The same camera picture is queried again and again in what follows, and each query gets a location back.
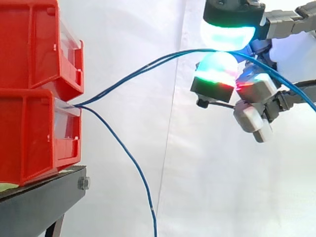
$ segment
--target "black metal bracket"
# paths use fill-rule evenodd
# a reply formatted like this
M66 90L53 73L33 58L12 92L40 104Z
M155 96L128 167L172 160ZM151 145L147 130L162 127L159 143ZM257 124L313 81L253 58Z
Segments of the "black metal bracket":
M1 192L0 236L37 237L48 227L47 234L50 229L58 233L60 218L85 195L84 177L85 166L72 166L50 179Z

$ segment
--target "blue wire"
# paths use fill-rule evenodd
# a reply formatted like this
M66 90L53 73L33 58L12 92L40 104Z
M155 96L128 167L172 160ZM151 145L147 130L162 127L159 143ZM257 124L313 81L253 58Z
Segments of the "blue wire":
M120 138L117 136L117 134L113 131L113 129L110 127L110 125L97 113L95 112L93 109L90 109L88 107L85 106L80 106L77 105L76 107L78 108L82 108L84 110L88 110L91 113L93 113L94 115L96 115L98 117L98 119L100 119L100 121L108 128L108 130L111 132L111 134L115 137L115 139L118 141L118 143L122 146L122 148L124 149L124 151L127 153L127 155L130 157L130 159L132 160L132 162L134 163L134 165L136 166L142 180L143 183L145 185L146 188L146 192L147 192L147 197L148 197L148 203L149 203L149 207L152 213L152 217L153 217L153 222L154 222L154 236L158 237L158 233L157 233L157 218L156 218L156 214L155 214L155 210L153 207L153 201L152 201L152 195L149 189L149 185L147 183L147 180L145 178L145 175L141 169L141 167L139 166L139 164L137 163L136 159L133 157L133 155L129 152L129 150L127 149L127 147L124 145L124 143L120 140Z
M131 73L130 75L124 77L123 79L121 79L120 81L118 81L117 83L115 83L114 85L110 86L109 88L107 88L106 90L102 91L101 93L99 93L98 95L92 97L91 99L82 102L80 104L77 104L75 106L88 110L90 112L92 112L94 115L96 115L100 121L108 128L108 130L112 133L112 135L116 138L116 140L118 141L118 143L122 146L122 148L125 150L125 152L127 153L127 155L130 157L130 159L133 161L134 165L136 166L143 182L146 188L146 192L147 192L147 197L148 197L148 202L149 202L149 206L151 209L151 213L152 213L152 217L153 217L153 222L154 222L154 234L155 237L158 236L157 234L157 218L156 218L156 214L154 211L154 207L153 207L153 202L152 202L152 198L151 198L151 193L150 193L150 189L148 186L148 183L146 181L145 175L141 170L141 167L139 166L139 164L137 163L137 161L135 160L135 158L133 157L133 155L129 152L129 150L127 149L127 147L124 145L124 143L119 139L119 137L115 134L115 132L112 130L112 128L109 126L109 124L94 110L85 107L84 105L87 104L91 104L101 98L103 98L104 96L106 96L107 94L109 94L111 91L115 90L116 88L118 88L120 85L124 84L125 82L131 80L132 78L139 76L145 72L148 72L156 67L159 67L160 65L167 63L175 58L181 57L183 55L186 54L190 54L193 52L217 52L217 50L213 50L213 49L192 49L192 50L185 50L185 51L181 51L181 52L176 52L176 53L171 53L168 54L166 56L163 56L145 66L143 66L142 68L136 70L135 72ZM290 90L294 91L296 94L300 95L303 100L306 101L307 104L310 105L310 107L316 112L316 106L313 103L313 101L300 89L298 88L296 85L294 85L293 83L291 83L289 80L287 80L286 78L284 78L280 73L278 73L276 70L270 68L269 66L265 65L264 63L259 62L258 60L256 60L255 58L252 58L248 55L242 54L242 53L238 53L238 52L229 52L232 55L236 55L236 56L241 56L245 59L247 59L248 61L254 63L255 65L259 66L260 68L262 68L265 72L267 72L268 74L270 74L271 76L275 77L280 83L284 84L285 86L287 86Z
M142 68L140 68L139 70L131 73L130 75L124 77L123 79L121 79L120 81L118 81L117 83L115 83L114 85L112 85L111 87L107 88L106 90L102 91L100 94L94 96L93 98L82 102L80 104L77 105L87 105L90 103L93 103L99 99L101 99L102 97L106 96L107 94L109 94L111 91L113 91L114 89L118 88L120 85L124 84L125 82L131 80L132 78L139 76L145 72L148 72L166 62L169 62L175 58L181 57L183 55L189 54L189 53L193 53L193 52L217 52L217 50L214 49L191 49L191 50L185 50L185 51L180 51L180 52L176 52L176 53L171 53L168 54L166 56L163 56L145 66L143 66ZM263 70L265 70L268 74L270 74L271 76L275 77L280 83L284 84L285 86L287 86L289 89L291 89L292 91L294 91L296 94L300 95L304 101L306 101L307 104L309 104L309 106L316 112L316 106L315 104L312 102L312 100L300 89L298 88L296 85L292 84L289 80L287 80L286 78L284 78L282 75L280 75L277 71L275 71L274 69L270 68L269 66L259 62L258 60L239 53L239 52L229 52L232 55L237 55L240 57L243 57L245 59L247 59L248 61L256 64L257 66L259 66L260 68L262 68Z

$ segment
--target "white backdrop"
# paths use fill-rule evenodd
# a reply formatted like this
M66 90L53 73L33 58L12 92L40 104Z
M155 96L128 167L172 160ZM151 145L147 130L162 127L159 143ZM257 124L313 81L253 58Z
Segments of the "white backdrop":
M203 47L203 5L204 0L60 0L64 18L85 43L85 95L76 101L159 56ZM295 107L273 124L273 142L255 143L232 111L195 105L189 90L201 57L164 65L91 106L142 166L158 235L314 237L315 115L305 105ZM67 213L62 237L153 236L135 167L88 112L82 164L91 189Z

